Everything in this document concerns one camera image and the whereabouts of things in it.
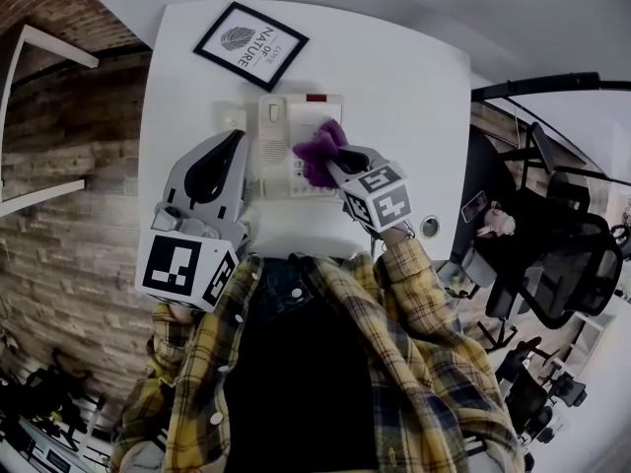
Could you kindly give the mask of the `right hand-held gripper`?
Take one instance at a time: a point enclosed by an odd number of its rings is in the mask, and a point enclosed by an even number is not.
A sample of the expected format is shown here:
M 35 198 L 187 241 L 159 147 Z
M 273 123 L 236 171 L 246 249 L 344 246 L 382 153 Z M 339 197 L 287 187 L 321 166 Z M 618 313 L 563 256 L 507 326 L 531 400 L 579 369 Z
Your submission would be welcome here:
M 381 233 L 408 220 L 412 208 L 408 179 L 396 162 L 387 162 L 373 148 L 347 145 L 338 150 L 339 162 L 325 165 L 354 220 Z M 355 177 L 349 167 L 377 167 Z

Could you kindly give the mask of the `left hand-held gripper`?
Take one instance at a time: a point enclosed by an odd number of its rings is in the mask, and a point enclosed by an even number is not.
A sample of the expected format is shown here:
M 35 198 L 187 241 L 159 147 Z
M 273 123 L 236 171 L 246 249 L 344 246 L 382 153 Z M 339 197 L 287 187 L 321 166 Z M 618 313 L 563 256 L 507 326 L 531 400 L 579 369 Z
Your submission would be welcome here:
M 173 166 L 167 202 L 182 192 L 188 208 L 216 200 L 225 216 L 237 216 L 245 190 L 249 138 L 243 130 L 226 131 L 194 147 Z M 239 264 L 237 251 L 246 238 L 240 222 L 217 219 L 208 224 L 165 204 L 151 229 L 140 238 L 136 289 L 168 304 L 212 312 Z

